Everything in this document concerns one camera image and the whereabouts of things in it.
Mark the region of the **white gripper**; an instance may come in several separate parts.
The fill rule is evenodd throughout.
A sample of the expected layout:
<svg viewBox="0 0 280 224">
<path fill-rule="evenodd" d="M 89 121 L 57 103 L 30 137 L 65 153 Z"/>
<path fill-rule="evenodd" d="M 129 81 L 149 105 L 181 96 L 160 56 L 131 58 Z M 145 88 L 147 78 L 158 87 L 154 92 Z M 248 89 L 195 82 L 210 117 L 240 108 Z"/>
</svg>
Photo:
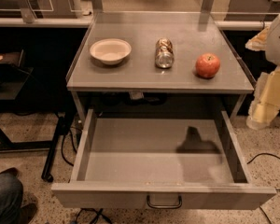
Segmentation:
<svg viewBox="0 0 280 224">
<path fill-rule="evenodd" d="M 265 27 L 249 39 L 245 47 L 264 51 L 266 59 L 279 65 L 270 74 L 261 73 L 254 91 L 254 100 L 249 110 L 246 125 L 253 130 L 268 127 L 280 111 L 280 13 L 270 28 Z"/>
</svg>

